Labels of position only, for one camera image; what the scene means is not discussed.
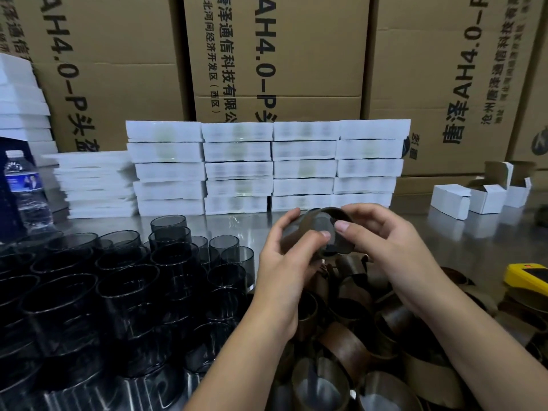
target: yellow tool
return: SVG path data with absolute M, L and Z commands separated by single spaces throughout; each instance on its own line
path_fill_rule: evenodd
M 511 287 L 527 288 L 548 296 L 548 268 L 541 264 L 510 264 L 504 282 Z

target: white small box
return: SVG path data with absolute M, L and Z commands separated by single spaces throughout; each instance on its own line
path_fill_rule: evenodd
M 365 178 L 383 176 L 397 178 L 402 175 L 402 158 L 373 158 L 361 160 L 338 160 L 337 176 L 340 178 Z
M 271 196 L 272 177 L 252 180 L 208 180 L 207 196 Z
M 169 199 L 141 200 L 137 199 L 141 216 L 166 216 L 174 213 L 184 213 L 186 216 L 203 215 L 204 200 Z
M 57 164 L 56 159 L 47 156 L 48 154 L 59 152 L 55 141 L 33 141 L 29 143 L 29 149 L 37 167 L 53 166 Z
M 49 128 L 0 129 L 0 137 L 21 141 L 53 141 Z
M 212 196 L 205 198 L 205 204 L 206 215 L 222 215 L 227 213 L 262 213 L 266 212 L 268 207 L 268 198 L 256 196 Z
M 141 182 L 200 181 L 206 179 L 204 163 L 137 163 Z
M 132 142 L 127 144 L 134 163 L 196 163 L 204 160 L 200 142 Z
M 275 179 L 334 178 L 337 160 L 289 160 L 274 162 Z
M 0 101 L 35 101 L 45 102 L 44 92 L 31 85 L 0 85 Z
M 273 196 L 332 194 L 333 179 L 274 179 Z
M 265 179 L 272 177 L 272 162 L 206 163 L 210 180 Z
M 323 160 L 335 158 L 336 141 L 280 141 L 272 143 L 272 160 Z
M 531 176 L 535 172 L 535 163 L 531 162 L 506 162 L 509 168 L 508 188 L 504 206 L 525 206 L 531 192 Z
M 206 142 L 272 141 L 272 124 L 206 123 L 202 134 Z
M 269 142 L 206 142 L 206 162 L 265 162 L 271 161 Z
M 51 128 L 51 124 L 44 115 L 0 115 L 0 129 L 11 128 Z
M 288 211 L 299 207 L 303 210 L 332 206 L 330 194 L 305 194 L 301 196 L 273 196 L 272 211 Z
M 401 158 L 403 140 L 339 140 L 337 160 Z
M 202 123 L 126 121 L 129 142 L 203 142 Z
M 331 206 L 342 207 L 352 203 L 376 203 L 384 207 L 390 207 L 392 193 L 352 193 L 333 194 Z
M 37 101 L 0 101 L 0 114 L 51 115 L 48 104 Z
M 274 141 L 338 140 L 337 121 L 275 122 Z
M 341 140 L 404 140 L 411 130 L 410 119 L 347 119 L 339 121 Z
M 135 195 L 141 200 L 203 199 L 206 197 L 206 183 L 201 182 L 133 182 Z
M 394 193 L 396 178 L 335 178 L 334 194 Z
M 464 186 L 434 186 L 430 205 L 455 219 L 464 220 L 468 217 L 470 195 L 470 189 Z

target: bottle label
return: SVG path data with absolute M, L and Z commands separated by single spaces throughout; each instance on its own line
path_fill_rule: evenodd
M 42 180 L 37 172 L 7 174 L 5 177 L 13 193 L 33 192 L 42 189 Z

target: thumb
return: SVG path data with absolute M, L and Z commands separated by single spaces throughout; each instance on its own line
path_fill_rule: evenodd
M 382 260 L 390 252 L 387 240 L 356 223 L 336 221 L 335 230 L 352 242 L 358 251 L 371 255 L 374 260 Z

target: water bottle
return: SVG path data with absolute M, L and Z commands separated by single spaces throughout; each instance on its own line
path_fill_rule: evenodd
M 15 195 L 27 233 L 55 231 L 51 210 L 36 167 L 24 158 L 21 150 L 8 150 L 5 155 L 8 157 L 4 166 L 5 178 Z

